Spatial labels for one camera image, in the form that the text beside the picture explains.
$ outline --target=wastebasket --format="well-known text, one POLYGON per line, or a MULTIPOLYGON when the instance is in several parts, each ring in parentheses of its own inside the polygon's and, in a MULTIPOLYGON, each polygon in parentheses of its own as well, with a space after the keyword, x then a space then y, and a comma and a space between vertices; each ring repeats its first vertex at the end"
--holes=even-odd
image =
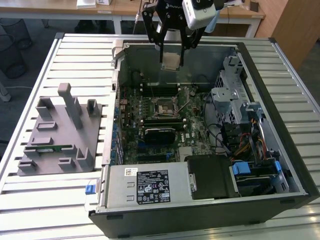
POLYGON ((32 45, 28 29, 23 19, 0 18, 0 25, 7 34, 14 36, 19 49, 27 49, 32 45))
POLYGON ((0 35, 0 70, 9 79, 20 77, 27 70, 15 38, 9 34, 0 35))

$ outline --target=wooden table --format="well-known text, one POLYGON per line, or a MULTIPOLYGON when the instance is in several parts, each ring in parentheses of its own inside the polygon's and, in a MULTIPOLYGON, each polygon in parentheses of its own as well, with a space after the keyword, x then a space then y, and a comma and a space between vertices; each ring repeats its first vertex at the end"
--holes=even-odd
MULTIPOLYGON (((121 21, 134 21, 139 4, 139 0, 113 0, 111 5, 77 9, 77 0, 0 0, 0 18, 112 20, 115 33, 121 34, 121 21)), ((229 13, 227 9, 221 11, 218 23, 249 25, 246 37, 254 37, 264 18, 262 11, 230 7, 229 13)))

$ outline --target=blue release latch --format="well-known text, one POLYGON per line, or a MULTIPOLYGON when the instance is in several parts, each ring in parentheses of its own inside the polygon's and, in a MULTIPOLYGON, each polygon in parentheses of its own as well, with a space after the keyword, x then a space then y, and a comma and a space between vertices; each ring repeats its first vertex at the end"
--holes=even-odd
POLYGON ((96 194, 96 185, 85 186, 85 195, 96 194))
POLYGON ((233 166, 232 166, 232 171, 234 175, 238 175, 238 174, 250 174, 250 167, 249 164, 247 162, 236 162, 233 166))
POLYGON ((275 165, 275 168, 276 168, 277 172, 280 173, 281 170, 282 170, 280 162, 279 161, 275 161, 274 165, 275 165))

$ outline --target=power supply label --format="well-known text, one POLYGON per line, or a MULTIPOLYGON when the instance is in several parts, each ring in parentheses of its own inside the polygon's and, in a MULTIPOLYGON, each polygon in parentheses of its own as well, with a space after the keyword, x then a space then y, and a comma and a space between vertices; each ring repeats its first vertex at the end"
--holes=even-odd
POLYGON ((170 202, 168 170, 138 171, 136 183, 136 202, 139 205, 170 202))

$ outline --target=aluminum rail platform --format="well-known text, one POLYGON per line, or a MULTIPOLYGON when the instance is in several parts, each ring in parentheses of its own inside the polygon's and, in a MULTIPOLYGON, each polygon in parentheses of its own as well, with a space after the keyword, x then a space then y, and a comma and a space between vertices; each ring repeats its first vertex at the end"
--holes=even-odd
MULTIPOLYGON (((146 40, 138 35, 65 34, 56 38, 44 62, 7 150, 0 162, 0 240, 106 240, 88 218, 97 194, 85 186, 101 177, 110 102, 114 40, 146 40), (17 175, 23 149, 34 128, 39 97, 58 97, 60 83, 69 82, 79 103, 95 98, 103 105, 95 169, 87 173, 17 175)), ((203 37, 202 41, 244 42, 310 174, 320 189, 320 108, 277 43, 269 39, 203 37)), ((320 239, 320 198, 287 210, 265 223, 177 232, 133 239, 292 240, 320 239)))

